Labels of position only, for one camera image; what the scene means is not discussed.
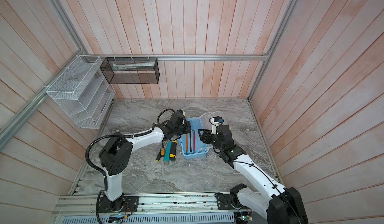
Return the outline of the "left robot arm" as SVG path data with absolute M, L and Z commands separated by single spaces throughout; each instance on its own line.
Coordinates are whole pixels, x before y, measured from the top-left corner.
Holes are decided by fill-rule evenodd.
M 123 196 L 122 172 L 133 152 L 143 147 L 173 141 L 190 132 L 190 122 L 182 110 L 173 111 L 169 120 L 158 122 L 147 131 L 132 135 L 112 135 L 99 153 L 105 179 L 105 196 L 114 202 Z

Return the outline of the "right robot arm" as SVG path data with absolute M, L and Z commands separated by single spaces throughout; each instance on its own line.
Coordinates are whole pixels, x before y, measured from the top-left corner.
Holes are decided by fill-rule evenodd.
M 307 224 L 309 222 L 302 197 L 295 188 L 286 188 L 276 182 L 254 163 L 246 151 L 234 143 L 228 125 L 214 130 L 198 130 L 200 140 L 218 149 L 219 157 L 241 173 L 256 188 L 253 192 L 245 185 L 231 189 L 232 205 L 255 211 L 269 224 Z

